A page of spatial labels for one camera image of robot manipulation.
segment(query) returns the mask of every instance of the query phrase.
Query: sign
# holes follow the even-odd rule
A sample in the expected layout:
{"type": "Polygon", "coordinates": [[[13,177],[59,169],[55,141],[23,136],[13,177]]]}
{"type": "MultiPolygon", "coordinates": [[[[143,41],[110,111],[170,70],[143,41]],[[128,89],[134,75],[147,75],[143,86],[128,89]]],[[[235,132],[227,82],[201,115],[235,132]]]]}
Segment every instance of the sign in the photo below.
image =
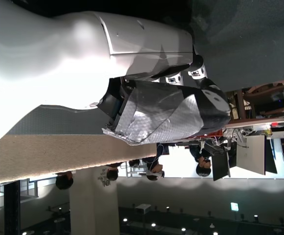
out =
{"type": "Polygon", "coordinates": [[[110,180],[107,178],[107,168],[102,169],[102,172],[100,173],[100,176],[97,177],[97,180],[100,180],[104,187],[110,185],[110,180]]]}

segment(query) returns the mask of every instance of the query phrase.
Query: white robot part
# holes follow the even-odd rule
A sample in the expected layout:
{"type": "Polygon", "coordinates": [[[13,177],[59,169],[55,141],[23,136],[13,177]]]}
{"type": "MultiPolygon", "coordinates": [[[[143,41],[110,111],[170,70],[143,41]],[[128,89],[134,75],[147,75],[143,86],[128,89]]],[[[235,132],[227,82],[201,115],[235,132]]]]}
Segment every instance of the white robot part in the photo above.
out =
{"type": "Polygon", "coordinates": [[[172,85],[183,86],[183,77],[181,75],[181,72],[177,74],[172,74],[171,76],[166,77],[166,82],[172,85]]]}
{"type": "Polygon", "coordinates": [[[191,64],[192,37],[108,13],[45,18],[0,0],[0,138],[40,105],[95,108],[109,79],[191,64]]]}
{"type": "Polygon", "coordinates": [[[193,71],[193,72],[188,72],[188,74],[193,78],[193,79],[203,79],[205,77],[207,77],[207,72],[206,72],[206,68],[205,65],[203,65],[200,69],[193,71]]]}

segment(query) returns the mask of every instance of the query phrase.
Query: white pillar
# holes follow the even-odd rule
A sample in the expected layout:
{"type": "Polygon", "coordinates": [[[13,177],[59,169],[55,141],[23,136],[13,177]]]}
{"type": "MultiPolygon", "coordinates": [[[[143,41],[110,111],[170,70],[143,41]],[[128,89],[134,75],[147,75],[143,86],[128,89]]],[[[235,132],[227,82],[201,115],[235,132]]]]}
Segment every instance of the white pillar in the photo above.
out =
{"type": "Polygon", "coordinates": [[[78,170],[70,188],[72,235],[119,235],[117,184],[107,167],[78,170]]]}

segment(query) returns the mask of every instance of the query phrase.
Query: black pole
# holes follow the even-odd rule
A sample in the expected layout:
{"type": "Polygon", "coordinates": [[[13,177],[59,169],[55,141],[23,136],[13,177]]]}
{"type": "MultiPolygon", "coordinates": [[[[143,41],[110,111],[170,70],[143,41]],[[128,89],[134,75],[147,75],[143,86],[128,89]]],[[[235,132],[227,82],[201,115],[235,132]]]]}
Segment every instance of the black pole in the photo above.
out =
{"type": "Polygon", "coordinates": [[[4,186],[5,235],[20,235],[20,181],[4,186]]]}

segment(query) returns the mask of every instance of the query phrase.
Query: spotlight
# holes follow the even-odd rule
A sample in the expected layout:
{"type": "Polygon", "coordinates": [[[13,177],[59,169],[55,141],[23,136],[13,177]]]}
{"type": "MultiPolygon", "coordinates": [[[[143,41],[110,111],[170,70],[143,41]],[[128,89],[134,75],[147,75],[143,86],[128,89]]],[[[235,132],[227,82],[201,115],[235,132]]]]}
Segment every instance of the spotlight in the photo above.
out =
{"type": "Polygon", "coordinates": [[[255,223],[259,223],[258,215],[254,215],[255,223]]]}

